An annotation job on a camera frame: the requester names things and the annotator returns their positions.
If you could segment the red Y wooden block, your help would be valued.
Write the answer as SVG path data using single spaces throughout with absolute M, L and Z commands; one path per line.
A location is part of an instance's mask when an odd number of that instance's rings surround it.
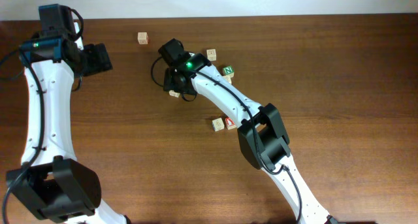
M 225 118 L 225 126 L 228 130 L 236 128 L 235 122 L 229 117 Z

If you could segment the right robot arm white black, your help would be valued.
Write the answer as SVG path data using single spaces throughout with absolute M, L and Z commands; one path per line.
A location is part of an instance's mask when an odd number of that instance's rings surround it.
M 224 79 L 207 57 L 188 52 L 177 39 L 162 45 L 158 52 L 168 66 L 163 89 L 181 95 L 202 95 L 231 118 L 237 126 L 242 155 L 272 179 L 297 223 L 337 222 L 300 175 L 283 120 L 273 104 L 262 106 L 247 98 Z

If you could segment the wooden block number four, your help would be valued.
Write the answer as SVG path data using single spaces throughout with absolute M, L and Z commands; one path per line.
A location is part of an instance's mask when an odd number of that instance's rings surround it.
M 222 118 L 217 118 L 217 119 L 212 120 L 212 127 L 214 131 L 223 130 L 225 128 L 225 125 L 224 125 Z

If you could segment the wooden block blue side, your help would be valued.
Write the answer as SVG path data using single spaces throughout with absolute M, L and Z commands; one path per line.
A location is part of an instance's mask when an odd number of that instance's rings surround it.
M 232 80 L 230 76 L 223 76 L 223 77 L 228 83 L 232 84 Z

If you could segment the green N wooden block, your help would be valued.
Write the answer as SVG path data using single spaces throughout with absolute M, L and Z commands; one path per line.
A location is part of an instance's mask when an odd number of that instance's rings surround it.
M 230 78 L 234 77 L 234 69 L 232 66 L 229 65 L 227 67 L 224 67 L 222 68 L 222 71 L 224 76 L 229 76 Z

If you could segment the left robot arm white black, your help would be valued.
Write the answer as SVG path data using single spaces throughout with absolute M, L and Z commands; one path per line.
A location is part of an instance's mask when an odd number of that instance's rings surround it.
M 71 93 L 82 79 L 112 69 L 103 44 L 83 44 L 84 21 L 70 7 L 39 7 L 40 31 L 18 48 L 29 92 L 20 168 L 6 174 L 15 196 L 37 219 L 54 223 L 128 223 L 103 200 L 98 175 L 77 161 Z

